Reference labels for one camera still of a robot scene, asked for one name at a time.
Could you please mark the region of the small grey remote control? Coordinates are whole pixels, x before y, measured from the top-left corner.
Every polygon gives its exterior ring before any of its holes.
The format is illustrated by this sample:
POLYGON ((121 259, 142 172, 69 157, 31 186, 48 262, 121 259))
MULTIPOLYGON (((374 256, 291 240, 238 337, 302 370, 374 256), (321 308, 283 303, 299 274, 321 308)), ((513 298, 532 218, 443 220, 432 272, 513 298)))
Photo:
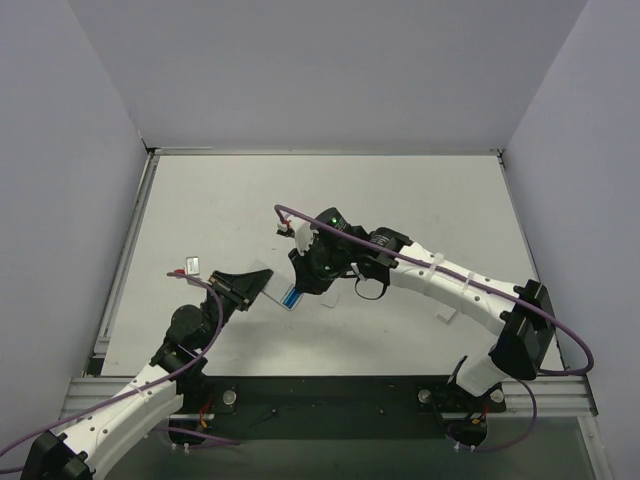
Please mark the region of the small grey remote control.
POLYGON ((278 272, 275 268, 268 266, 264 262, 261 262, 260 260, 252 261, 248 267, 249 272, 265 270, 265 269, 271 270, 273 275, 268 280, 266 286, 262 288, 262 293, 266 295, 269 299, 274 301, 276 304, 284 308, 285 310, 287 311, 294 310, 302 300, 303 293, 296 289, 294 283, 290 281, 288 277, 278 272), (287 292, 292 288, 295 288, 298 292, 300 292, 302 294, 302 297, 300 298, 300 301, 296 305, 296 307, 292 310, 289 310, 288 308, 282 305, 281 301, 283 297, 287 294, 287 292))

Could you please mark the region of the long white remote control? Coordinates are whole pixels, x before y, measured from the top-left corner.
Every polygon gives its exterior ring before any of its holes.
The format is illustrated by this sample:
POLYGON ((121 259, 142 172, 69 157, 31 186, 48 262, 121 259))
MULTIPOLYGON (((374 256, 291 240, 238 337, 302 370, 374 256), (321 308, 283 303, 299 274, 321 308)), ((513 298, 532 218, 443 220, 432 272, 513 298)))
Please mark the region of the long white remote control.
POLYGON ((436 318, 444 324, 448 324, 457 314, 457 310, 451 307, 442 306, 436 312, 436 318))

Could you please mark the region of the small remote battery cover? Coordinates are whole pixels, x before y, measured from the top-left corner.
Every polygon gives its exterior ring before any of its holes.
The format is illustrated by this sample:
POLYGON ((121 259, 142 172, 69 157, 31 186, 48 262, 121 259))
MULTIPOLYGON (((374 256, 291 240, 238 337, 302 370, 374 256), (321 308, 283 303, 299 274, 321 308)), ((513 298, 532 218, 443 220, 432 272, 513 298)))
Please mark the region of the small remote battery cover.
POLYGON ((339 300, 340 300, 339 293, 327 292, 321 297, 320 302, 323 306, 333 309, 337 306, 339 300))

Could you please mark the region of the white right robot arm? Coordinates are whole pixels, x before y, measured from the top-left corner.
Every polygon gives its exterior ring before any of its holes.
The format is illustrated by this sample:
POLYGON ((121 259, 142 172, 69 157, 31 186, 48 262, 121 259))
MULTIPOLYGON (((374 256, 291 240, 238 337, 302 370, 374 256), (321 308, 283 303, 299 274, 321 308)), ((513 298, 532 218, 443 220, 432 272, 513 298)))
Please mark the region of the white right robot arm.
POLYGON ((508 377, 529 381, 540 373, 554 335, 540 283, 481 276, 390 228, 368 232, 351 225, 335 208, 312 221, 281 215, 277 232, 295 242, 288 258, 300 293, 322 295, 343 278, 376 281, 383 290, 429 297, 496 336, 487 352, 465 356, 456 366, 452 379, 466 393, 481 397, 508 377))

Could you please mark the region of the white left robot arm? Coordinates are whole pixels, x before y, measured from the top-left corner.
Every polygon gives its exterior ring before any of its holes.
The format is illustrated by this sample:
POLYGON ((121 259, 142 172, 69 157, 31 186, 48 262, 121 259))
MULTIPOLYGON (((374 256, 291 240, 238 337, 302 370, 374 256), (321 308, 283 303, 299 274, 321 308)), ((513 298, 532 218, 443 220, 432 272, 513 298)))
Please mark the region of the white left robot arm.
POLYGON ((249 309, 273 272, 216 271, 208 280, 183 270, 168 275, 204 289, 204 301, 173 313, 161 346, 115 396, 29 435, 21 478, 102 479, 166 417, 199 408, 207 353, 230 317, 249 309))

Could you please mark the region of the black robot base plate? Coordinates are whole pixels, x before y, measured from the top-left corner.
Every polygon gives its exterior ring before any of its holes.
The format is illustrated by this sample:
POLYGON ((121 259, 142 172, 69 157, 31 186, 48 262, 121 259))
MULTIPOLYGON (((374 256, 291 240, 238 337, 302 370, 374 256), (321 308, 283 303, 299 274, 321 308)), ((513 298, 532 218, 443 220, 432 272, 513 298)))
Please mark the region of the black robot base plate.
POLYGON ((440 439, 454 420, 503 413, 446 375, 210 376, 179 410, 153 421, 176 443, 440 439))

